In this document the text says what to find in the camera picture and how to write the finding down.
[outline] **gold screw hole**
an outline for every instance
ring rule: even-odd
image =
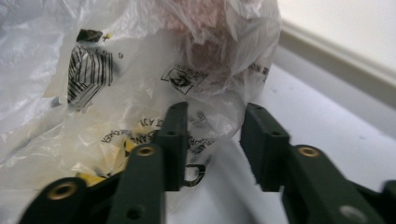
[[[151,156],[154,153],[155,153],[155,150],[152,147],[142,147],[142,148],[139,148],[139,150],[137,150],[138,156]]]
[[[71,181],[62,183],[53,188],[47,195],[51,200],[61,200],[73,195],[77,190],[77,185]]]
[[[306,157],[317,157],[319,155],[319,152],[312,147],[300,147],[298,151]]]

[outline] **black plastic part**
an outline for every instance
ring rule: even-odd
[[[84,180],[59,179],[44,188],[25,211],[21,224],[86,223]]]
[[[159,146],[145,144],[134,148],[107,223],[164,223],[163,150]]]
[[[381,193],[367,189],[361,185],[352,183],[355,189],[363,196],[386,223],[396,222],[396,181],[390,180],[385,183]]]
[[[240,143],[263,191],[279,191],[281,160],[289,140],[288,133],[265,108],[247,105]]]
[[[89,187],[85,199],[85,206],[89,208],[87,216],[90,223],[106,223],[113,195],[120,182],[121,174],[113,175],[99,184]]]
[[[186,155],[189,148],[187,134],[187,103],[172,105],[163,126],[151,143],[161,146],[164,155],[165,190],[179,191],[184,183]]]
[[[290,147],[285,164],[283,203],[291,224],[384,223],[319,149]]]

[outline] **printed logo on bag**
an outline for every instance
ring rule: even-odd
[[[134,132],[129,130],[112,130],[102,138],[101,142],[111,143],[115,136],[122,135],[137,145],[149,143],[154,132],[160,130],[162,126],[163,119],[141,119],[137,122]]]
[[[183,94],[187,94],[191,88],[198,86],[208,74],[197,72],[187,66],[175,64],[175,66],[161,77],[162,81],[170,81],[172,86]]]
[[[88,48],[86,42],[98,42],[100,31],[81,30],[73,48],[68,71],[67,102],[76,109],[86,107],[94,95],[113,81],[113,54],[99,48]]]
[[[251,64],[248,69],[253,70],[255,72],[258,73],[263,73],[265,76],[268,75],[268,73],[270,72],[270,70],[267,67],[262,66],[261,64],[258,63],[253,63]]]
[[[209,138],[195,139],[192,136],[189,137],[190,152],[194,155],[200,154],[205,149],[210,147],[213,143],[215,143],[214,139],[209,139]]]

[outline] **clear plastic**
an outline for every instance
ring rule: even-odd
[[[114,174],[125,139],[149,142],[175,103],[189,103],[188,162],[207,163],[280,33],[276,0],[5,1],[0,25],[0,208],[20,211],[1,223],[32,199],[19,192]]]

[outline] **clear plastic bag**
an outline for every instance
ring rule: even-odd
[[[261,93],[280,33],[276,0],[6,1],[0,24],[0,192],[10,201],[76,173],[113,175],[125,140],[149,142],[183,101],[188,162],[207,163]]]

